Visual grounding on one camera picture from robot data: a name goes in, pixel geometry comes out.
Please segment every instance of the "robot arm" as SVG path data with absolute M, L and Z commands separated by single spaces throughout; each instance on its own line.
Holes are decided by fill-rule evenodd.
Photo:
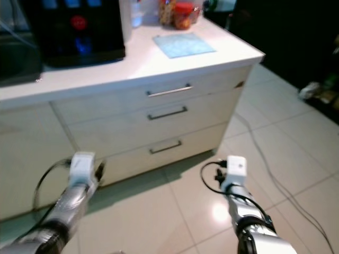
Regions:
M 246 159 L 239 156 L 228 156 L 227 173 L 222 174 L 218 169 L 215 178 L 229 204 L 229 214 L 239 239 L 238 253 L 296 254 L 292 245 L 277 235 L 271 218 L 244 187 L 245 178 Z
M 102 177 L 104 165 L 94 172 L 94 154 L 76 153 L 69 184 L 49 215 L 25 236 L 1 249 L 2 254 L 59 254 L 74 236 Z

